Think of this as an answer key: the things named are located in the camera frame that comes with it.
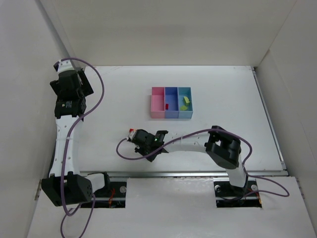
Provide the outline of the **green lego brick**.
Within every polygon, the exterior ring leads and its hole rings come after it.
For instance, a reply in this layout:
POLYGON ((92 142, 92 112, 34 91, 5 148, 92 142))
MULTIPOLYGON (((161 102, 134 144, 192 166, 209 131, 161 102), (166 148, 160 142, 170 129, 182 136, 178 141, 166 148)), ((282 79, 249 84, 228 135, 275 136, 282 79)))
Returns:
POLYGON ((183 102, 184 102, 185 105, 189 105, 190 104, 190 100, 186 96, 183 97, 183 102))
POLYGON ((180 110, 181 110, 181 111, 186 111, 186 110, 188 110, 188 107, 185 106, 185 105, 183 105, 183 106, 180 107, 180 110))

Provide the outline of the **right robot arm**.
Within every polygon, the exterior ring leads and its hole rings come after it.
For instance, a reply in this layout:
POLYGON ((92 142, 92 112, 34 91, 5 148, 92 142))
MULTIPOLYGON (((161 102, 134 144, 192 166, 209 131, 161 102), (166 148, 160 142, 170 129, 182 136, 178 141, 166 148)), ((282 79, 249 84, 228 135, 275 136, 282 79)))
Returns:
POLYGON ((150 162, 161 153, 186 151, 207 154, 216 165, 226 170, 229 187, 240 195, 246 191, 248 181, 241 160, 241 139, 220 126, 211 129, 191 136, 167 130, 159 130, 156 134, 143 129, 130 130, 128 141, 136 145, 136 153, 150 162))

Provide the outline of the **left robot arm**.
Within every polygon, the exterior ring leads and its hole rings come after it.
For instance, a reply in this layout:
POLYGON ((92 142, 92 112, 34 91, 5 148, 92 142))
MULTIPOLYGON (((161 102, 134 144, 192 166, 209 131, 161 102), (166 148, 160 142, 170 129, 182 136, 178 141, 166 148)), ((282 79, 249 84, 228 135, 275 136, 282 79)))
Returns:
POLYGON ((57 136, 53 164, 48 177, 42 180, 42 190, 56 207, 88 203, 97 190, 110 186, 106 172, 84 177, 79 171, 82 116, 86 97, 94 91, 82 69, 59 72, 58 80, 50 85, 57 95, 54 109, 57 136))

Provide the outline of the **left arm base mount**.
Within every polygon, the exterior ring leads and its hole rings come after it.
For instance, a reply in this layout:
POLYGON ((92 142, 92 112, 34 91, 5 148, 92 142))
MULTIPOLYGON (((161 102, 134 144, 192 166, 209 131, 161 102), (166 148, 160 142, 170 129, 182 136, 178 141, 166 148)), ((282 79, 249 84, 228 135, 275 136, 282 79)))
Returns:
POLYGON ((127 182, 114 181, 110 183, 110 188, 97 190, 94 208, 125 208, 126 205, 127 182))

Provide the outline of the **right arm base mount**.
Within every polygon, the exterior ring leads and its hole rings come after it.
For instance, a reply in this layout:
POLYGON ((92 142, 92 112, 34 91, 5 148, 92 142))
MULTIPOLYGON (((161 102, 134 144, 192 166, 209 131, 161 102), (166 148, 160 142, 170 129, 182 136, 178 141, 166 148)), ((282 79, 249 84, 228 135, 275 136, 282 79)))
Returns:
POLYGON ((217 208, 262 208, 255 180, 249 180, 244 188, 233 187, 229 181, 214 181, 217 208))

